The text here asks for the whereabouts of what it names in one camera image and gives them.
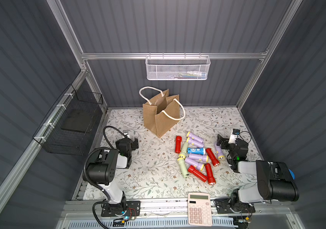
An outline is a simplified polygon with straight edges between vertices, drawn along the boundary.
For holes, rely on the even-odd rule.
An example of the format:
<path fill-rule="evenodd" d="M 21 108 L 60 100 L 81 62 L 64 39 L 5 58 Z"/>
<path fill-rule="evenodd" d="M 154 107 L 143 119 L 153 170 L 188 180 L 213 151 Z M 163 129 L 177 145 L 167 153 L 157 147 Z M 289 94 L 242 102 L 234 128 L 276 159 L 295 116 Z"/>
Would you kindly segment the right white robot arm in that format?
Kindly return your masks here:
<path fill-rule="evenodd" d="M 229 138 L 217 135 L 214 146 L 219 159 L 224 157 L 224 150 L 228 152 L 226 160 L 233 172 L 253 175 L 256 178 L 254 186 L 235 189 L 231 193 L 229 206 L 234 212 L 266 200 L 295 202 L 299 199 L 294 174 L 287 165 L 283 162 L 264 160 L 248 161 L 249 142 L 240 137 L 239 131 L 235 130 Z"/>

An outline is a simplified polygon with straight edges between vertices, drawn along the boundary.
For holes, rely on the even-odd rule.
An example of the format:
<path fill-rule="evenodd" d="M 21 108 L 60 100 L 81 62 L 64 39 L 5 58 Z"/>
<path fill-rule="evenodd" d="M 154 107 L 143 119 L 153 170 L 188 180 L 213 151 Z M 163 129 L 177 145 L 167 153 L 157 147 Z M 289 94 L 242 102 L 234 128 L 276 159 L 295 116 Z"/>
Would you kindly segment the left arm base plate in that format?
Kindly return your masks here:
<path fill-rule="evenodd" d="M 140 201 L 127 201 L 119 204 L 103 204 L 102 217 L 117 217 L 117 216 L 132 216 L 137 217 L 140 215 L 141 202 Z"/>

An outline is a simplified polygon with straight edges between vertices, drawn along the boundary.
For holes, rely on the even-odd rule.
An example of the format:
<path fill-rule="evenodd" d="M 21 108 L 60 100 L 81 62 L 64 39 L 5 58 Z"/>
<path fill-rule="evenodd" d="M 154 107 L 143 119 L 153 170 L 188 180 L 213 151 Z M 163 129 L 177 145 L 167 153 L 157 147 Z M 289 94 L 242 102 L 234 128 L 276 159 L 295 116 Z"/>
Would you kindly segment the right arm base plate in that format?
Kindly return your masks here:
<path fill-rule="evenodd" d="M 230 214 L 230 213 L 253 214 L 256 212 L 253 205 L 250 205 L 248 203 L 232 201 L 230 198 L 217 198 L 214 199 L 213 203 L 217 209 L 218 214 Z"/>

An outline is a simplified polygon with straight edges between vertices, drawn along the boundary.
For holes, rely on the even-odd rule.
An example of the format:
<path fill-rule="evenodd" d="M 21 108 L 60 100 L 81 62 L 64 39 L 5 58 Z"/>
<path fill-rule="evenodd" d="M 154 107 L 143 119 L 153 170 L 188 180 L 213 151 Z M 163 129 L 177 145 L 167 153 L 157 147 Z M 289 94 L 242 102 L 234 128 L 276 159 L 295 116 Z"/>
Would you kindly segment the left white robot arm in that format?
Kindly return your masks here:
<path fill-rule="evenodd" d="M 83 180 L 102 191 L 108 204 L 125 206 L 125 193 L 118 187 L 114 177 L 118 169 L 130 167 L 132 152 L 138 148 L 137 138 L 123 138 L 116 142 L 116 148 L 94 149 L 83 165 Z"/>

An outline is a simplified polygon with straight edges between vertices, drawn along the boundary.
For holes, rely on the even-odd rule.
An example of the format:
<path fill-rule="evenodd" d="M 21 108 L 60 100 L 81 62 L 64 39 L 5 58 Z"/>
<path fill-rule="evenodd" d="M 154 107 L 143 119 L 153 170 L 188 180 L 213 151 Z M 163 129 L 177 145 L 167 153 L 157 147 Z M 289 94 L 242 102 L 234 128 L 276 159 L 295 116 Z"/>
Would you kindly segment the purple flashlight top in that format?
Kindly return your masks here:
<path fill-rule="evenodd" d="M 190 131 L 187 133 L 187 137 L 189 137 L 189 138 L 191 138 L 191 139 L 193 139 L 193 140 L 195 140 L 197 142 L 200 142 L 200 143 L 204 142 L 204 140 L 201 137 L 191 133 Z"/>

